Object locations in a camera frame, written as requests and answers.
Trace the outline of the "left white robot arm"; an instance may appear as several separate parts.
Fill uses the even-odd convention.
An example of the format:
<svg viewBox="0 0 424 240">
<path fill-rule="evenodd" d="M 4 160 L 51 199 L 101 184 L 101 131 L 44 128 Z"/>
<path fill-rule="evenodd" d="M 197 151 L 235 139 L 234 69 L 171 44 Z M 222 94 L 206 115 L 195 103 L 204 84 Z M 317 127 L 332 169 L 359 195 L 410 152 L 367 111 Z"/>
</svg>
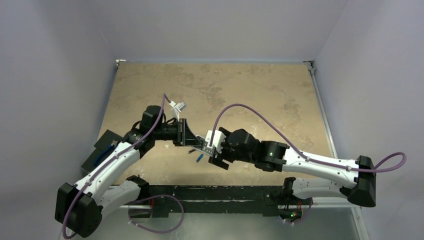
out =
<svg viewBox="0 0 424 240">
<path fill-rule="evenodd" d="M 89 173 L 74 184 L 64 183 L 57 192 L 55 219 L 61 223 L 65 240 L 86 238 L 102 219 L 127 203 L 154 206 L 158 195 L 149 183 L 133 175 L 114 186 L 117 178 L 140 160 L 156 141 L 171 141 L 177 147 L 201 147 L 204 139 L 195 135 L 187 120 L 175 115 L 167 119 L 164 108 L 151 105 L 124 136 L 105 132 L 87 160 Z"/>
</svg>

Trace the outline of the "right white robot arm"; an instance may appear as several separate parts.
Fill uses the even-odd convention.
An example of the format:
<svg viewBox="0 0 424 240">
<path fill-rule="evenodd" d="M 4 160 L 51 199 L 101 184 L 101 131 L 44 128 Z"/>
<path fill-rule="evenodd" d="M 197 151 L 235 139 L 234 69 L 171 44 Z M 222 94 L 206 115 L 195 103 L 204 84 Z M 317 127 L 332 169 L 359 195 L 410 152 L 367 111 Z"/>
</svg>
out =
<svg viewBox="0 0 424 240">
<path fill-rule="evenodd" d="M 229 132 L 224 128 L 209 130 L 202 149 L 209 162 L 228 169 L 229 162 L 253 164 L 264 172 L 292 172 L 311 175 L 313 179 L 285 180 L 280 196 L 288 204 L 314 197 L 344 198 L 351 204 L 376 206 L 376 174 L 367 156 L 336 159 L 309 152 L 297 152 L 285 143 L 258 140 L 244 129 Z"/>
</svg>

